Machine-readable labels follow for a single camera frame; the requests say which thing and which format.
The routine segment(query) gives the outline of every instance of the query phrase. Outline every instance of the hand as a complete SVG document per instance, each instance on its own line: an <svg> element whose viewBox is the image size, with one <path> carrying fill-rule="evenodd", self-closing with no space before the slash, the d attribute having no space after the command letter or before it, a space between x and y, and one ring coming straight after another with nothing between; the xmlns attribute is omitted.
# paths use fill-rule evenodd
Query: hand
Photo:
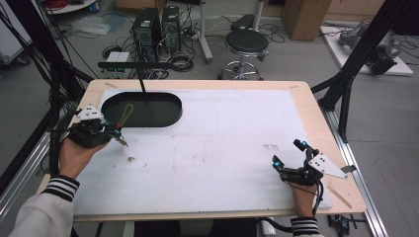
<svg viewBox="0 0 419 237"><path fill-rule="evenodd" d="M77 145L68 137L65 138L59 151L59 174L75 180L89 164L92 156L106 145L88 149Z"/></svg>
<svg viewBox="0 0 419 237"><path fill-rule="evenodd" d="M290 183L293 190L293 203L296 216L298 217L313 217L312 207L317 186L301 186L295 183Z"/></svg>

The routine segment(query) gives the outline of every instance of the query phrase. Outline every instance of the black and white striped cuff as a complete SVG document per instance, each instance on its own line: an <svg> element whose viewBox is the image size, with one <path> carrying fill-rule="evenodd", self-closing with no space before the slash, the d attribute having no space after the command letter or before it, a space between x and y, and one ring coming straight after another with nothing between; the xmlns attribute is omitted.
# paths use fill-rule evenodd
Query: black and white striped cuff
<svg viewBox="0 0 419 237"><path fill-rule="evenodd" d="M57 175L49 180L42 193L55 195L72 202L79 186L80 183L77 181L66 176Z"/></svg>
<svg viewBox="0 0 419 237"><path fill-rule="evenodd" d="M313 217L298 217L291 219L293 236L319 234L317 219Z"/></svg>

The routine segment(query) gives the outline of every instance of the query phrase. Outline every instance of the white plastic bag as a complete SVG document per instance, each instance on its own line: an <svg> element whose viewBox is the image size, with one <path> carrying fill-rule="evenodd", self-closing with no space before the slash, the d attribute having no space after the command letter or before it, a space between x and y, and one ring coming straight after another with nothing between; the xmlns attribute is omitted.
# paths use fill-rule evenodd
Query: white plastic bag
<svg viewBox="0 0 419 237"><path fill-rule="evenodd" d="M108 24L102 23L101 17L85 17L71 24L73 32L85 32L93 35L104 36L111 29Z"/></svg>

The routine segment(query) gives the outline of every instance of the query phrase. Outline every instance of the sleeve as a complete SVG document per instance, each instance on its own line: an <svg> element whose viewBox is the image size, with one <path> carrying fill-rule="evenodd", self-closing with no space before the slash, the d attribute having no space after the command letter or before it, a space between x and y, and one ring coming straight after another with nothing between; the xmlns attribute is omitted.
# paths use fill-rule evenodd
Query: sleeve
<svg viewBox="0 0 419 237"><path fill-rule="evenodd" d="M40 195L30 197L19 209L15 228L9 236L70 236L72 201L79 185L65 176L50 179Z"/></svg>
<svg viewBox="0 0 419 237"><path fill-rule="evenodd" d="M293 236L298 237L324 237L319 234L317 219L313 217L298 217L291 219Z"/></svg>

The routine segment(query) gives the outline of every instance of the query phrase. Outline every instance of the stool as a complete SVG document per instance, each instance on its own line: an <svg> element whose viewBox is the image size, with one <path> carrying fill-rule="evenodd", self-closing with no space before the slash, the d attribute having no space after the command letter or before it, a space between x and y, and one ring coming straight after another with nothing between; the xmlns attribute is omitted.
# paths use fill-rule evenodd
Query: stool
<svg viewBox="0 0 419 237"><path fill-rule="evenodd" d="M231 52L240 56L239 61L232 61L222 68L218 79L227 80L263 80L258 69L246 62L246 57L263 58L268 48L268 40L260 33L250 30L236 30L229 33L225 39L225 46Z"/></svg>

